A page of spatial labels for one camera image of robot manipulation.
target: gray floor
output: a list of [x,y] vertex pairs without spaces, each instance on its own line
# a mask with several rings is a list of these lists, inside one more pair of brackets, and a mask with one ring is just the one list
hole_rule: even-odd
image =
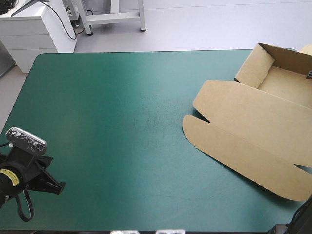
[[[109,3],[85,0],[95,14]],[[120,0],[121,11],[137,0]],[[300,49],[312,43],[312,0],[145,0],[147,31],[139,22],[95,25],[78,36],[75,52],[250,49],[265,42]],[[26,75],[18,67],[0,78],[0,130]]]

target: yellow label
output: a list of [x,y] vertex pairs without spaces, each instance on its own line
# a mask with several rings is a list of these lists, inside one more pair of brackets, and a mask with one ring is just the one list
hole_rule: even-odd
[[20,183],[19,178],[12,171],[7,169],[0,169],[0,173],[5,174],[7,177],[10,178],[13,186],[17,186]]

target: black object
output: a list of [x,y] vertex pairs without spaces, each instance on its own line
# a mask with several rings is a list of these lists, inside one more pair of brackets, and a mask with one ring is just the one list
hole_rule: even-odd
[[0,0],[0,15],[14,8],[17,0]]
[[[46,142],[39,137],[13,127],[6,132],[13,148],[8,155],[0,154],[0,208],[12,198],[18,204],[18,213],[23,221],[34,216],[28,190],[54,193],[59,195],[65,183],[57,182],[47,171],[52,158],[46,153]],[[24,192],[30,216],[26,217],[21,208],[19,193]]]
[[311,234],[312,233],[312,196],[294,213],[286,225],[275,225],[268,234]]

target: white cabinet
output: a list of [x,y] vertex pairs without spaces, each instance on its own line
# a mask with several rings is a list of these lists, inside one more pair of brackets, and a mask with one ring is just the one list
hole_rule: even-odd
[[[36,56],[72,53],[77,40],[68,37],[57,15],[41,2],[11,17],[25,2],[19,0],[14,9],[0,15],[0,41],[22,72],[28,73]],[[74,38],[75,32],[62,0],[50,0],[48,4],[59,14],[68,33]]]

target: cable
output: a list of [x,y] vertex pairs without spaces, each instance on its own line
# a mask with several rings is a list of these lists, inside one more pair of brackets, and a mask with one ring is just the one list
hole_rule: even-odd
[[77,39],[77,34],[75,33],[75,37],[74,37],[74,38],[72,38],[72,37],[69,35],[69,33],[68,33],[68,31],[67,31],[67,29],[66,29],[66,27],[65,27],[65,25],[64,25],[64,23],[63,23],[63,21],[62,21],[62,19],[61,19],[60,16],[58,15],[58,13],[57,13],[51,6],[49,6],[48,4],[46,4],[45,2],[42,2],[42,1],[40,1],[40,2],[43,3],[44,5],[46,5],[47,7],[49,7],[49,8],[58,16],[60,22],[61,22],[62,25],[63,25],[63,28],[65,29],[66,34],[68,35],[68,37],[69,37],[71,40],[76,40],[76,39]]
[[83,29],[81,32],[79,32],[79,33],[74,32],[74,33],[75,33],[75,37],[72,38],[72,37],[69,35],[69,33],[68,33],[68,31],[67,31],[67,29],[66,29],[66,27],[65,27],[65,25],[64,25],[64,23],[63,23],[63,21],[62,21],[62,19],[61,19],[60,16],[58,15],[58,13],[57,13],[51,6],[49,6],[48,4],[46,4],[45,2],[42,2],[42,1],[40,1],[40,2],[43,3],[44,5],[46,5],[47,7],[49,7],[49,8],[57,15],[57,17],[59,18],[60,22],[61,22],[62,25],[63,25],[63,28],[64,28],[64,30],[65,30],[67,36],[68,36],[71,40],[76,40],[76,39],[77,39],[77,35],[79,35],[79,34],[81,34],[81,33],[84,32],[84,29]]
[[28,222],[30,221],[33,217],[34,217],[34,208],[33,208],[33,204],[31,202],[31,199],[30,199],[30,196],[29,196],[29,193],[28,193],[28,187],[29,185],[26,185],[25,189],[24,189],[24,196],[25,196],[25,199],[26,199],[26,202],[27,202],[27,206],[28,206],[28,211],[29,211],[29,218],[27,218],[22,210],[22,207],[21,207],[21,202],[20,202],[20,197],[17,195],[15,196],[15,200],[18,204],[18,213],[19,213],[19,216],[20,218],[25,221],[25,222]]
[[5,144],[0,145],[0,147],[8,146],[8,145],[9,145],[9,143],[5,143]]
[[79,35],[79,34],[81,34],[81,33],[83,33],[84,32],[84,29],[80,32],[80,33],[76,33],[76,35]]

